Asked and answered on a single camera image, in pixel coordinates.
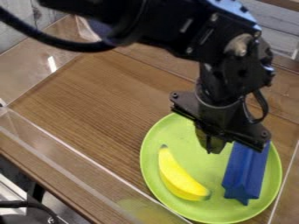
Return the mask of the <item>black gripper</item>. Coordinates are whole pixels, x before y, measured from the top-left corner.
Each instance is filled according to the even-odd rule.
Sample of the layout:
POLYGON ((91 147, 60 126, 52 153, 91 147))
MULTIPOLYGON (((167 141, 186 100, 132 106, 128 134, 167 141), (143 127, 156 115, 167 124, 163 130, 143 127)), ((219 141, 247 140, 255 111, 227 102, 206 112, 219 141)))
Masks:
POLYGON ((200 146, 208 154, 220 154, 227 143, 232 142, 244 144, 256 152, 266 148, 271 133, 262 122, 268 105, 259 90, 254 96, 263 111, 260 118, 250 114, 244 96, 226 106, 214 106, 195 92, 171 92, 172 111, 194 122, 200 146))

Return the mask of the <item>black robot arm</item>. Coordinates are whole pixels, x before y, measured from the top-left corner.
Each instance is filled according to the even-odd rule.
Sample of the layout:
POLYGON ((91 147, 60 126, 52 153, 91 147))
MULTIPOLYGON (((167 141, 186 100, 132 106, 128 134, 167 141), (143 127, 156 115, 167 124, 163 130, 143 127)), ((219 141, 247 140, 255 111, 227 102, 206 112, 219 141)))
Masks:
POLYGON ((163 48, 200 64, 195 90, 174 91, 172 112, 194 121, 210 153, 239 142, 260 152, 271 133, 254 117, 246 99, 254 95, 268 112, 260 89, 275 69, 262 27, 239 0, 37 0, 56 11, 99 21, 98 35, 114 47, 135 42, 163 48))

